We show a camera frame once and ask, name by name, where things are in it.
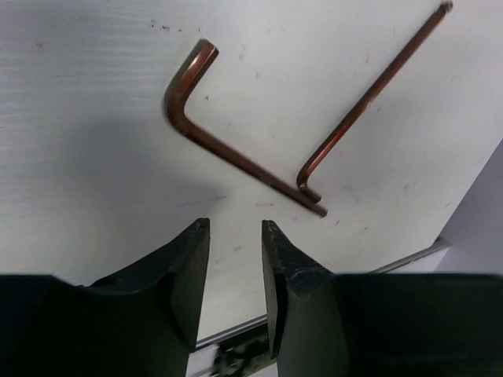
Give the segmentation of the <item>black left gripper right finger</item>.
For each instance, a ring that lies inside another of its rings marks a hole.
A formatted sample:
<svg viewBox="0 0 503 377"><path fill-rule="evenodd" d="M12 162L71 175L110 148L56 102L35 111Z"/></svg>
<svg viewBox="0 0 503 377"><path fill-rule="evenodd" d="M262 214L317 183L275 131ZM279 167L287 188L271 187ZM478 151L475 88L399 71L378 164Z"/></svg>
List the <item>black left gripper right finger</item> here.
<svg viewBox="0 0 503 377"><path fill-rule="evenodd" d="M294 357L333 357L331 273L296 247L276 222L262 222L263 279L270 350Z"/></svg>

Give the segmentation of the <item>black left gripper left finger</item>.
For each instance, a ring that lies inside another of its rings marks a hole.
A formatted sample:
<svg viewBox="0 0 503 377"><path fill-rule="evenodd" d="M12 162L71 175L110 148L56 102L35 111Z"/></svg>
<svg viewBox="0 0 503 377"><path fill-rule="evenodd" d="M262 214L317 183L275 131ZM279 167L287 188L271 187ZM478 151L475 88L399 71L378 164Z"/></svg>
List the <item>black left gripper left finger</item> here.
<svg viewBox="0 0 503 377"><path fill-rule="evenodd" d="M132 295L153 288L170 325L188 350L196 349L210 246L210 220L198 218L172 241L90 285Z"/></svg>

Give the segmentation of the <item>short brown hex key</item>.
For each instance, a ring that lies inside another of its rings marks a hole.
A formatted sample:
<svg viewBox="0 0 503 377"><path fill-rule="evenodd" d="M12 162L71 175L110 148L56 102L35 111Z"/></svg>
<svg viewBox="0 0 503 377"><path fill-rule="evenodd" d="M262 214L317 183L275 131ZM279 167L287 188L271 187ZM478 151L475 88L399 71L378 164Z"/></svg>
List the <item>short brown hex key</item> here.
<svg viewBox="0 0 503 377"><path fill-rule="evenodd" d="M293 188L236 149L208 133L204 128L196 125L185 113L185 106L190 95L218 54L218 48L207 39L202 38L196 43L164 94L163 109L167 122L184 138L202 149L226 161L310 212L322 218L325 217L328 211L324 207L315 203L313 199L307 198L299 189Z"/></svg>

